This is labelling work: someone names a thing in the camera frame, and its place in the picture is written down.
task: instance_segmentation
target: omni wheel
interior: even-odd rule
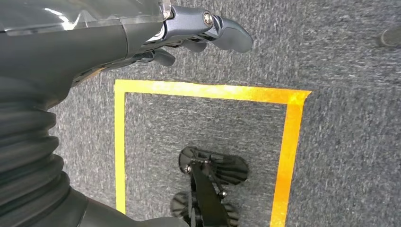
[[[186,223],[190,224],[191,220],[188,205],[188,192],[179,192],[175,194],[170,203],[171,215],[176,218],[182,218]]]
[[[230,227],[238,227],[239,214],[237,209],[229,203],[223,205],[229,217]]]

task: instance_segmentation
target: dark gray arm casing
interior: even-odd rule
[[[47,110],[73,80],[132,57],[162,23],[9,36],[0,32],[0,227],[187,227],[131,220],[70,187]]]

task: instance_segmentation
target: gray carpet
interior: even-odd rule
[[[375,37],[401,24],[399,0],[191,0],[255,38],[247,54],[185,49],[173,67],[136,64],[74,88],[52,133],[72,185],[115,206],[113,85],[151,79],[312,90],[288,207],[289,227],[401,226],[401,50]],[[127,214],[168,215],[186,190],[177,154],[196,145],[243,156],[247,183],[229,188],[241,226],[268,226],[285,106],[157,95],[126,97]]]

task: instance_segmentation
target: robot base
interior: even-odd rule
[[[227,192],[222,185],[246,181],[249,169],[245,161],[238,156],[187,147],[179,155],[179,167],[191,176],[191,191],[173,197],[172,215],[191,227],[237,227],[239,215],[234,206],[223,203]]]

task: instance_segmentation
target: yellow tape square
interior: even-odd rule
[[[287,105],[276,187],[270,218],[271,227],[284,227],[292,175],[301,128],[302,112],[311,91],[182,82],[116,80],[114,85],[116,208],[125,214],[125,93],[159,94],[265,102]]]

